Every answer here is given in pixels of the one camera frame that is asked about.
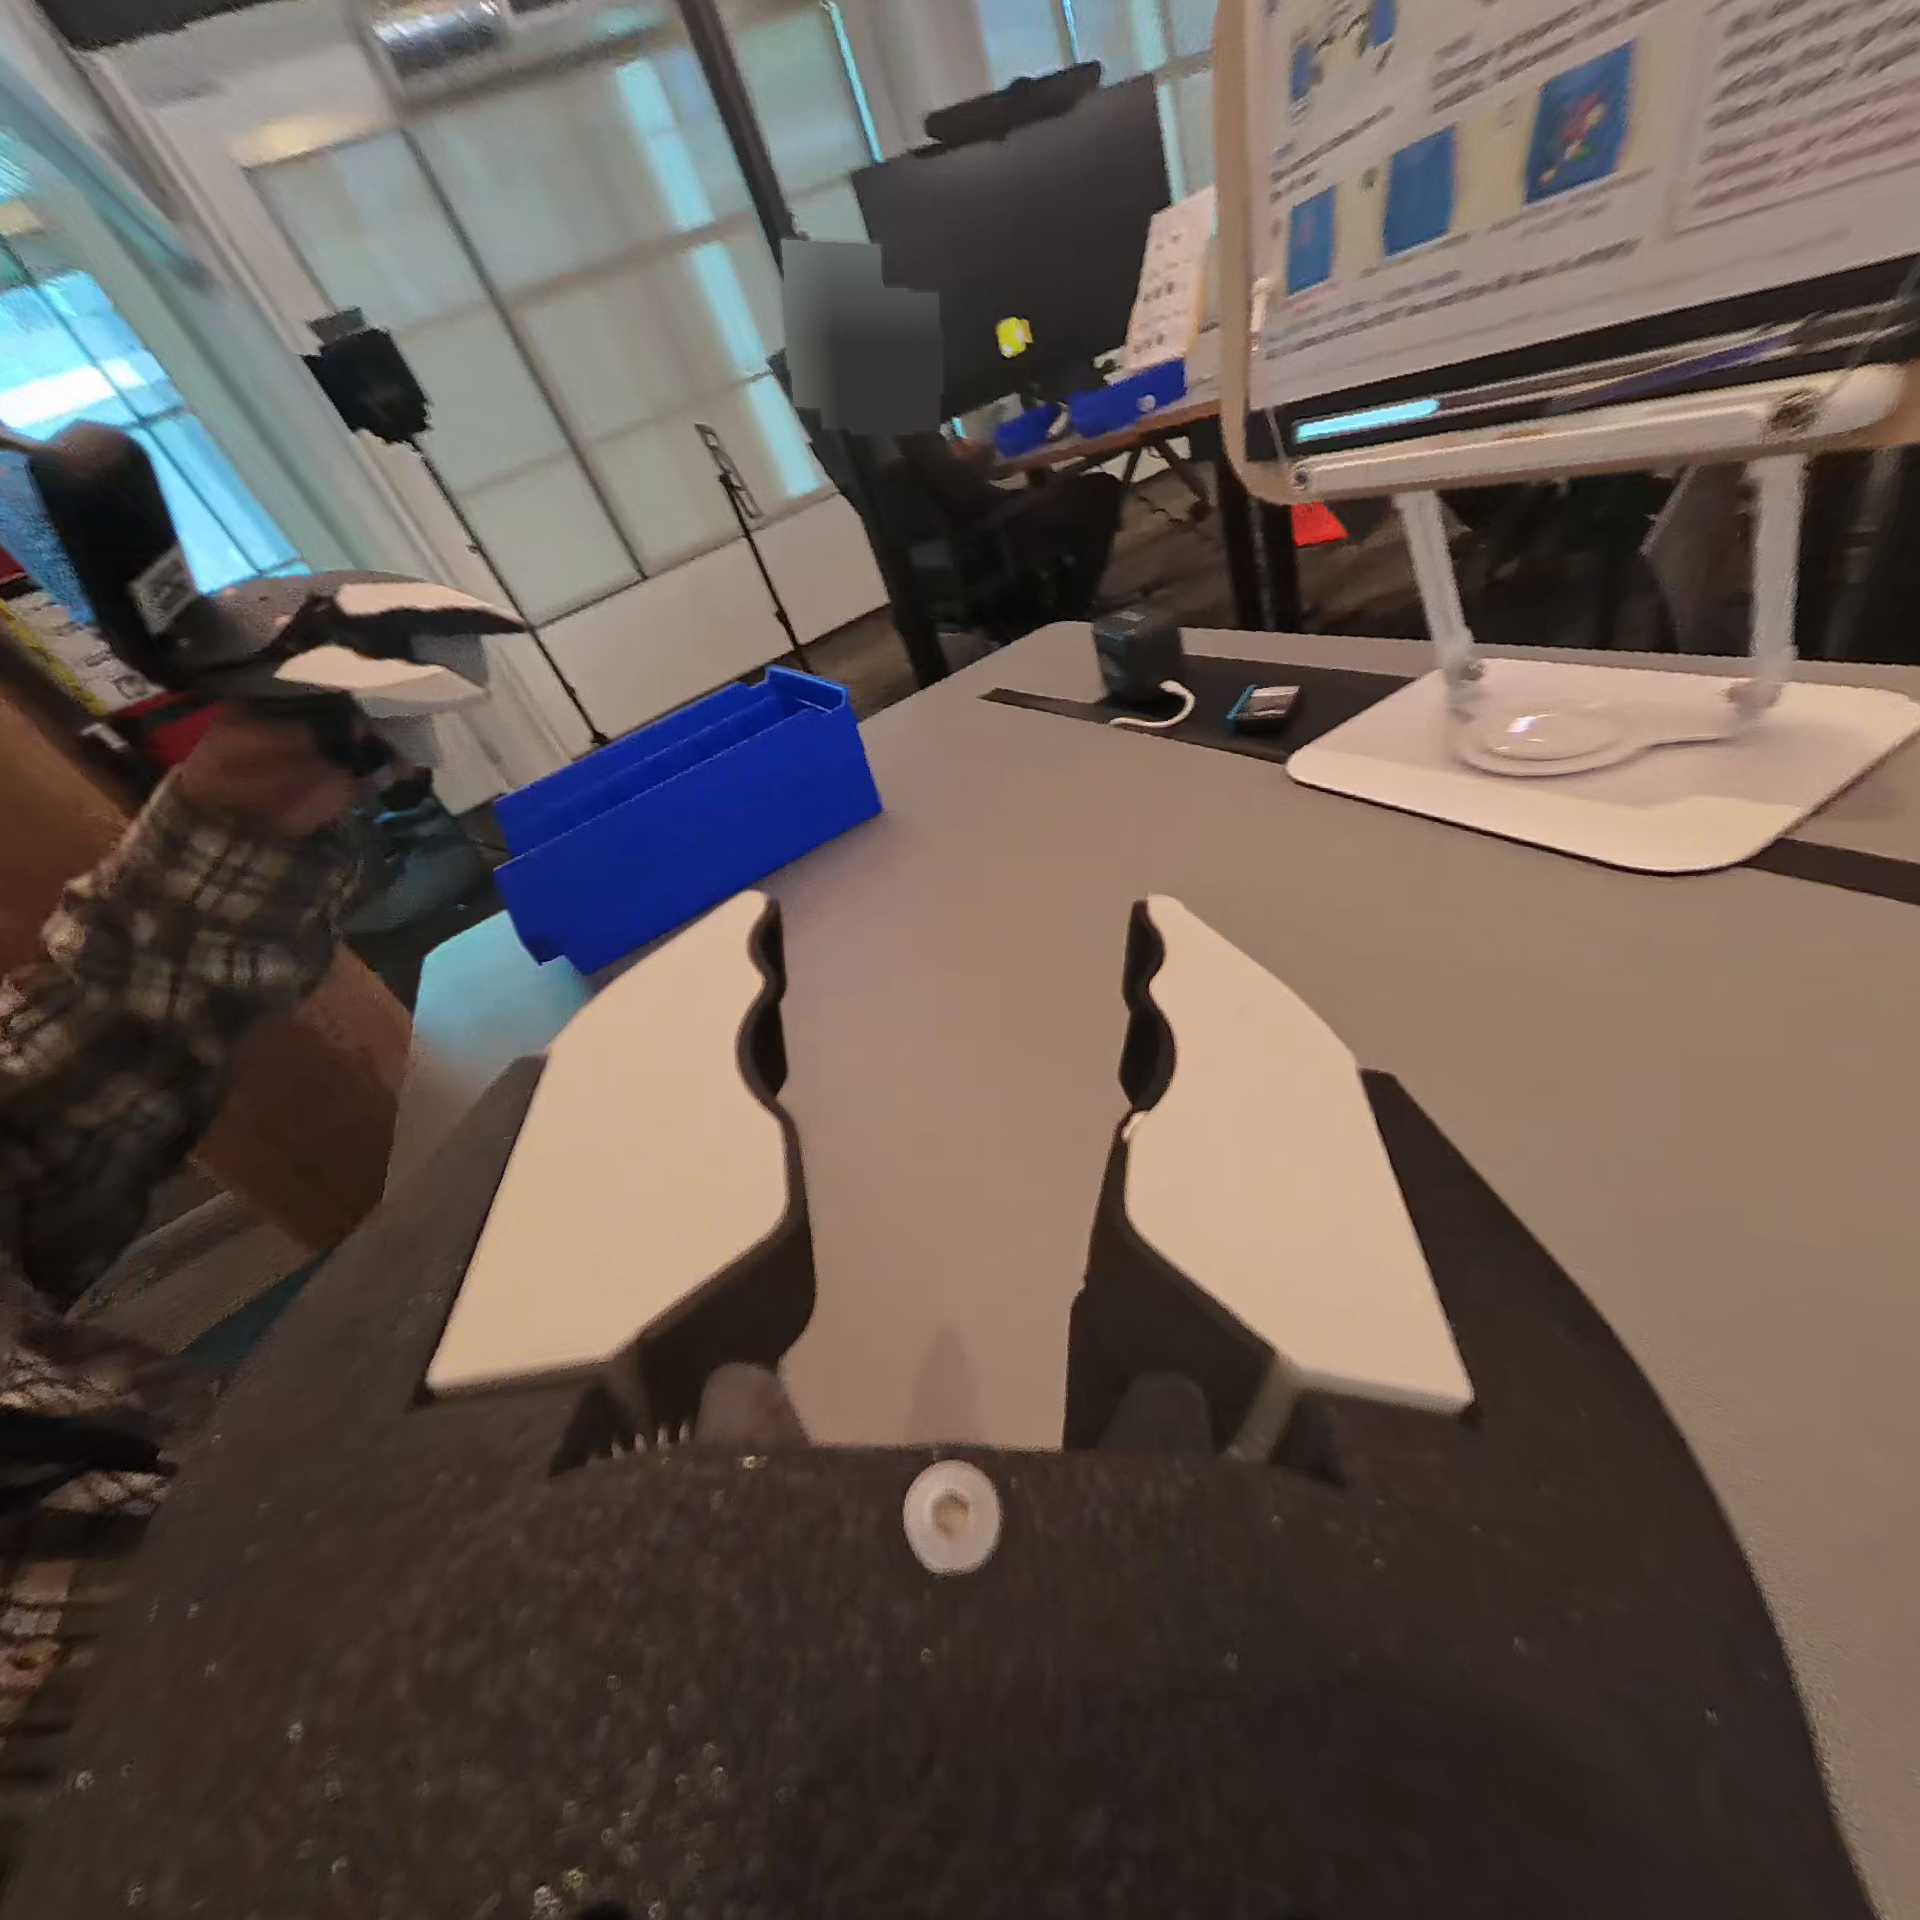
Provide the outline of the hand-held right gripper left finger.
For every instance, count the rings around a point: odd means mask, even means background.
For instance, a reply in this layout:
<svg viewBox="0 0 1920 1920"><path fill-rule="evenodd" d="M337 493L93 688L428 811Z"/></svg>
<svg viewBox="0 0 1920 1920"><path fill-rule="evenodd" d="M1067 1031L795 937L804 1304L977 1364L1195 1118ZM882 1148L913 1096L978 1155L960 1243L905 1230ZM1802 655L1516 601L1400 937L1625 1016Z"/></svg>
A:
<svg viewBox="0 0 1920 1920"><path fill-rule="evenodd" d="M444 1330L434 1406L577 1388L690 1438L724 1369L776 1373L816 1304L779 905L748 889L549 1044Z"/></svg>

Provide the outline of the white tablet stand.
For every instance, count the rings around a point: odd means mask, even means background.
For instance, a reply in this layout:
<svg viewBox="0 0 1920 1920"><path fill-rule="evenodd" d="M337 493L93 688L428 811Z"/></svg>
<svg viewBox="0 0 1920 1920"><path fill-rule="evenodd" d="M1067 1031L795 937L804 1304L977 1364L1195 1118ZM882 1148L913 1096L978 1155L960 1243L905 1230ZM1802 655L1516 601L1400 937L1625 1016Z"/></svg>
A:
<svg viewBox="0 0 1920 1920"><path fill-rule="evenodd" d="M1296 748L1293 782L1656 878L1771 849L1915 739L1915 699L1796 681L1815 453L1911 446L1915 364L1866 364L1302 460L1295 491L1380 496L1402 521L1434 667ZM1739 465L1751 493L1749 642L1722 673L1478 649L1440 496L1542 477Z"/></svg>

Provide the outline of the person's left forearm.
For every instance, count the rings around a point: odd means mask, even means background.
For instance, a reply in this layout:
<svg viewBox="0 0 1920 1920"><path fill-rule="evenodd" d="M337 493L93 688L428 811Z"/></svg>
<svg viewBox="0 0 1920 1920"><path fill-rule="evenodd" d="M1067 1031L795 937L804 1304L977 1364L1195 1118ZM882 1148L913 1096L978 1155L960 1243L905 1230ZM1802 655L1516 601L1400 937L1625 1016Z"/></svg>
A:
<svg viewBox="0 0 1920 1920"><path fill-rule="evenodd" d="M321 988L357 878L198 815L174 771L4 979L4 1304L68 1308L142 1235L247 1040Z"/></svg>

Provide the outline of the large black display screen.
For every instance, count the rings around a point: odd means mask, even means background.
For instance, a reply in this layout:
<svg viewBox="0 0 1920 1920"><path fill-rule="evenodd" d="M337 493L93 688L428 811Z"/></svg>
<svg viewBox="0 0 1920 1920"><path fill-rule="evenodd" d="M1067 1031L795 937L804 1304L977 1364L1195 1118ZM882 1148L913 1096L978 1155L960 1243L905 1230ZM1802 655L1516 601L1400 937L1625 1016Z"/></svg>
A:
<svg viewBox="0 0 1920 1920"><path fill-rule="evenodd" d="M1003 138L869 164L853 191L888 284L940 299L950 418L1080 393L1125 343L1173 204L1158 87L1100 85Z"/></svg>

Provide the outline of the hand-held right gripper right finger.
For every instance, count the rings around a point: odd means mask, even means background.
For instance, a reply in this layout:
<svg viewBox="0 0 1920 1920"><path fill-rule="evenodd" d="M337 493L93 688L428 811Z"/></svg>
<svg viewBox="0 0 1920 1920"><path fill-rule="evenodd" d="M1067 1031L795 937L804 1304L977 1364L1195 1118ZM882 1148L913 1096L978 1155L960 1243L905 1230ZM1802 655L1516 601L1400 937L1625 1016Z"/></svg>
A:
<svg viewBox="0 0 1920 1920"><path fill-rule="evenodd" d="M1145 1381L1226 1459L1328 1459L1319 1410L1475 1410L1364 1068L1293 988L1167 896L1131 908L1125 1116L1068 1309L1067 1450Z"/></svg>

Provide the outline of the person's left hand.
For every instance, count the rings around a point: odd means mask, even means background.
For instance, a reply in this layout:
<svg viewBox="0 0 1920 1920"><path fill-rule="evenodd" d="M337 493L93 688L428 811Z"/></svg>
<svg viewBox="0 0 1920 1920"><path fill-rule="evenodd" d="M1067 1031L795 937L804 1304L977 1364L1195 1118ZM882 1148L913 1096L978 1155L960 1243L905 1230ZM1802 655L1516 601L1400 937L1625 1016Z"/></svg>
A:
<svg viewBox="0 0 1920 1920"><path fill-rule="evenodd" d="M304 726L242 708L212 711L172 782L198 815L292 845L335 828L362 799Z"/></svg>

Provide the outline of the wood-framed instruction board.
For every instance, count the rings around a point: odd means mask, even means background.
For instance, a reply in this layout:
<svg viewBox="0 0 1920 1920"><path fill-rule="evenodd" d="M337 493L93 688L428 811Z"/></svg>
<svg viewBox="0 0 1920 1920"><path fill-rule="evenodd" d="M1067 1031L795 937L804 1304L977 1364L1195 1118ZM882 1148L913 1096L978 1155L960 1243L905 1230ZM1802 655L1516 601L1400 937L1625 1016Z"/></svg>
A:
<svg viewBox="0 0 1920 1920"><path fill-rule="evenodd" d="M1219 5L1212 55L1250 493L1915 439L1913 3Z"/></svg>

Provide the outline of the small instruction sheet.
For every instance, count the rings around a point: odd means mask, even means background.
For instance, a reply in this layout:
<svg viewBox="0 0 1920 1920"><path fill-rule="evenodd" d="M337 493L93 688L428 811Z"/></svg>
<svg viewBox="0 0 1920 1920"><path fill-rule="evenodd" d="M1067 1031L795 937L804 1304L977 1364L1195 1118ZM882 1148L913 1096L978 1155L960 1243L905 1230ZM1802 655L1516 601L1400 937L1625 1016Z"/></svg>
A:
<svg viewBox="0 0 1920 1920"><path fill-rule="evenodd" d="M1126 374L1184 362L1212 301L1218 190L1208 185L1147 222L1137 294L1122 341Z"/></svg>

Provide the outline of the wooden desk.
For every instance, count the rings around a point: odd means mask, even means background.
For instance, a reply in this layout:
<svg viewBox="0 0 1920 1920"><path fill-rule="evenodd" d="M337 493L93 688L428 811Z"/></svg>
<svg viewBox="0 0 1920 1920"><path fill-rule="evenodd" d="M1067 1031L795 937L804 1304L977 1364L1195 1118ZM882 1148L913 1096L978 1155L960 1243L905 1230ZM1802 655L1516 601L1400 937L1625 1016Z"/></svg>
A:
<svg viewBox="0 0 1920 1920"><path fill-rule="evenodd" d="M1125 463L1132 477L1139 458L1154 453L1180 478L1196 478L1195 461L1212 469L1213 518L1223 543L1228 585L1239 623L1246 632L1300 632L1306 601L1290 507L1258 499L1226 456L1216 398L1183 402L1104 437L1063 437L1015 458L998 458L992 477L1033 481Z"/></svg>

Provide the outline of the black mesh chair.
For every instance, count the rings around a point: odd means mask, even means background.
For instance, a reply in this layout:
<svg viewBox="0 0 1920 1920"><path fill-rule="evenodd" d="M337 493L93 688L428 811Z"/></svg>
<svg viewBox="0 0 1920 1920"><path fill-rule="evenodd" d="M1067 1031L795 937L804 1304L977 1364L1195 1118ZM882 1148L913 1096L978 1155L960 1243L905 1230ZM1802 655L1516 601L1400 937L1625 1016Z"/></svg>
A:
<svg viewBox="0 0 1920 1920"><path fill-rule="evenodd" d="M1809 461L1796 646L1808 660L1918 666L1918 447Z"/></svg>

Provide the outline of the black webcam bar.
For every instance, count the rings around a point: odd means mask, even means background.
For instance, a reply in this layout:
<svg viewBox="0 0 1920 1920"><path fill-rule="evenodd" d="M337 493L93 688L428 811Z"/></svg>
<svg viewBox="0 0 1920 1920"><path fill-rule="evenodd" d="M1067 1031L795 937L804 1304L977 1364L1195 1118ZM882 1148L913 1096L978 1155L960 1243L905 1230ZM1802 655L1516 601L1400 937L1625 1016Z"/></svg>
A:
<svg viewBox="0 0 1920 1920"><path fill-rule="evenodd" d="M1005 140L1075 110L1100 90L1101 79L1100 60L1083 60L1046 75L1020 75L994 91L927 113L924 143L962 149Z"/></svg>

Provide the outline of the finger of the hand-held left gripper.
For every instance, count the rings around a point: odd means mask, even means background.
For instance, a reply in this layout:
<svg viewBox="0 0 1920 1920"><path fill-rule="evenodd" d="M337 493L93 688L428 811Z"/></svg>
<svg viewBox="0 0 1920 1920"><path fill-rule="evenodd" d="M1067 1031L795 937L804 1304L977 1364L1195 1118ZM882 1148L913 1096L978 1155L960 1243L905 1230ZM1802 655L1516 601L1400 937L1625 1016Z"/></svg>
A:
<svg viewBox="0 0 1920 1920"><path fill-rule="evenodd" d="M364 711L458 711L488 696L484 684L443 663L370 657L338 642L283 660L277 684L338 694Z"/></svg>
<svg viewBox="0 0 1920 1920"><path fill-rule="evenodd" d="M488 638L530 630L512 609L431 582L345 582L333 588L333 609L366 638Z"/></svg>

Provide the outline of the black ceiling pole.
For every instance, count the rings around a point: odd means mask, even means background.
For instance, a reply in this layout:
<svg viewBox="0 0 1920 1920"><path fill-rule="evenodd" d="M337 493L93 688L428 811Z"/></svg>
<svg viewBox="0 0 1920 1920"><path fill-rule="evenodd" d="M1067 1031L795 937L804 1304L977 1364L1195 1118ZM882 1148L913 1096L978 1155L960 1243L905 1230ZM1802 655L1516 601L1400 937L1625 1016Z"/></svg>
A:
<svg viewBox="0 0 1920 1920"><path fill-rule="evenodd" d="M806 671L806 673L811 673L811 676L819 676L819 670L816 670L814 663L811 661L811 657L809 657L809 653L806 653L806 644L800 640L800 635L798 635L798 629L795 629L795 623L794 623L794 620L791 620L791 613L789 613L789 609L788 609L788 604L785 604L785 599L784 599L784 595L781 595L781 588L776 585L773 569L772 569L772 566L768 566L768 562L766 562L766 558L765 558L765 554L763 554L763 546L760 546L760 541L758 541L758 530L760 530L763 524L765 524L765 514L763 514L763 510L760 510L760 506L758 506L757 496L752 493L752 488L751 488L751 484L747 483L747 478L743 478L739 465L735 463L732 452L727 450L725 442L721 439L721 435L720 435L720 430L718 430L715 426L711 426L711 425L705 423L705 421L696 421L696 423L694 423L694 435L699 437L700 446L702 446L705 452L709 453L709 460L712 461L720 488L721 488L721 493L724 493L724 498L725 498L725 501L727 501L727 507L729 507L729 512L732 512L732 516L734 516L734 522L735 522L735 527L738 527L739 539L747 543L748 558L751 558L751 562L752 562L752 566L754 566L754 569L757 569L757 573L758 573L758 578L760 578L760 582L763 582L763 586L765 586L765 591L766 591L766 597L768 597L772 607L773 607L773 620L776 620L776 623L777 623L777 629L779 629L779 632L781 632L781 636L784 636L785 650L788 650L788 655L789 655L794 667L798 667L798 670L802 670L802 671Z"/></svg>

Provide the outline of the person's plaid shirt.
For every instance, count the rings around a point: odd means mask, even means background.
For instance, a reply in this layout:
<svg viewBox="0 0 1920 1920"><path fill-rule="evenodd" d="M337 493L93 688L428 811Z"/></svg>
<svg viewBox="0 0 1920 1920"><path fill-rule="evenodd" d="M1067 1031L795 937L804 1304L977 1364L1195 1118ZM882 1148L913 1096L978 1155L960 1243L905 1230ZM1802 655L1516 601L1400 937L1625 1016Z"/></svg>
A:
<svg viewBox="0 0 1920 1920"><path fill-rule="evenodd" d="M4 1813L42 1798L174 1466L165 1362L58 1317L4 1321Z"/></svg>

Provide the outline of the black round device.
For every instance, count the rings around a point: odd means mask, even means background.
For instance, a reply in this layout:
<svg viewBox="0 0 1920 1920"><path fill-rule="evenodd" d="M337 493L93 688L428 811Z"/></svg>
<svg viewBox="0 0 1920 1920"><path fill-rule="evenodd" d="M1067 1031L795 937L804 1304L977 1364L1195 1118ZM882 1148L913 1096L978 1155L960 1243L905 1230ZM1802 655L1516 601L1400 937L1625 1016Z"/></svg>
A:
<svg viewBox="0 0 1920 1920"><path fill-rule="evenodd" d="M1092 638L1104 696L1116 708L1140 714L1184 690L1183 630L1165 612L1104 613L1094 620Z"/></svg>

